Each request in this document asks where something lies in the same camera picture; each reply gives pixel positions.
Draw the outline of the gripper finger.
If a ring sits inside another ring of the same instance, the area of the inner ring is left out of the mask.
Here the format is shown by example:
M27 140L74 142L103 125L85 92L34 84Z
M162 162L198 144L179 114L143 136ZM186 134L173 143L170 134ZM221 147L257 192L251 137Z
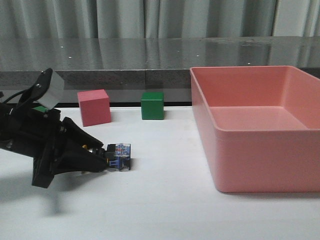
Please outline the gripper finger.
M107 160L94 154L80 144L68 140L59 156L55 157L51 172L53 175L68 172L99 173L107 168Z
M63 137L63 153L88 154L90 149L101 149L103 143L82 130L71 118L62 121L66 129Z

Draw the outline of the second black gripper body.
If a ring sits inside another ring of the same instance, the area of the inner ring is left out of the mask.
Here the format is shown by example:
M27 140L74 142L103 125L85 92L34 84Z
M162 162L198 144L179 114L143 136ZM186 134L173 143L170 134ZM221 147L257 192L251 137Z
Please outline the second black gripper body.
M69 118L59 110L14 112L4 107L4 149L33 159L32 185L47 188L55 175L67 172Z

